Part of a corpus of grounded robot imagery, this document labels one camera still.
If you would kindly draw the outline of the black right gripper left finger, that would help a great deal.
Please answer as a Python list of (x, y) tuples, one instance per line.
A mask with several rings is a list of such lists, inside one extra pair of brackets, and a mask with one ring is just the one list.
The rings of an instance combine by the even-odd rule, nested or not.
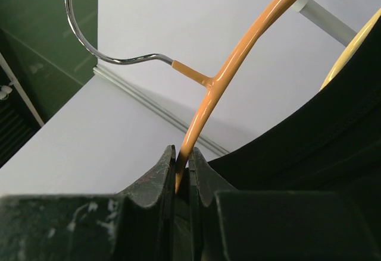
[(2, 260), (171, 260), (176, 151), (116, 194), (1, 198)]

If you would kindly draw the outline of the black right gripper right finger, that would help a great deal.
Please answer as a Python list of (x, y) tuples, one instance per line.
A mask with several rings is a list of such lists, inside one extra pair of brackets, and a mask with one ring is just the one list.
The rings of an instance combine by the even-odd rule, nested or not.
[(189, 158), (193, 260), (379, 260), (380, 222), (332, 191), (243, 191)]

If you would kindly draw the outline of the black t-shirt white trim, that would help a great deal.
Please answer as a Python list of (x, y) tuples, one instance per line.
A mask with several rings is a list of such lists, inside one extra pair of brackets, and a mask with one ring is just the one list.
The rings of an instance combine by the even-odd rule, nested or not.
[(322, 187), (380, 169), (380, 24), (303, 107), (210, 162), (241, 190)]

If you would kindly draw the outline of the orange hanger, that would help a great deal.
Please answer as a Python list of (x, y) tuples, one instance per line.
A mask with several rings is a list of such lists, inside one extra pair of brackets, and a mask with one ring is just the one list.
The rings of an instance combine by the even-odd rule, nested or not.
[(168, 65), (171, 65), (171, 67), (179, 73), (206, 88), (207, 92), (205, 97), (203, 98), (202, 103), (200, 104), (195, 116), (192, 119), (192, 122), (190, 123), (185, 138), (182, 142), (178, 157), (176, 159), (175, 193), (179, 191), (189, 155), (195, 146), (195, 143), (200, 136), (207, 120), (209, 119), (211, 113), (218, 104), (231, 80), (237, 73), (238, 69), (242, 65), (243, 61), (257, 40), (295, 2), (296, 0), (272, 0), (265, 8), (265, 10), (254, 21), (248, 31), (244, 34), (242, 39), (229, 55), (226, 62), (223, 64), (220, 71), (214, 77), (208, 77), (163, 54), (147, 54), (126, 59), (112, 58), (103, 54), (95, 47), (93, 47), (81, 32), (74, 15), (73, 1), (64, 0), (67, 20), (72, 32), (77, 37), (78, 41), (86, 48), (86, 50), (96, 58), (115, 65), (132, 65), (146, 61), (159, 60)]

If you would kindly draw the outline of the yellow hanger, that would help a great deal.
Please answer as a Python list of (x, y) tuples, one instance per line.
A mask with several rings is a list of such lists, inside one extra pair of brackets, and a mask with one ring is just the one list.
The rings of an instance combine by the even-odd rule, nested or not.
[(378, 10), (369, 21), (362, 27), (362, 29), (355, 35), (355, 37), (350, 41), (348, 46), (342, 52), (338, 60), (335, 62), (328, 75), (324, 79), (323, 84), (320, 87), (320, 91), (323, 90), (337, 74), (343, 69), (346, 63), (351, 59), (351, 57), (355, 54), (357, 49), (364, 42), (368, 34), (373, 29), (374, 25), (380, 18), (380, 10)]

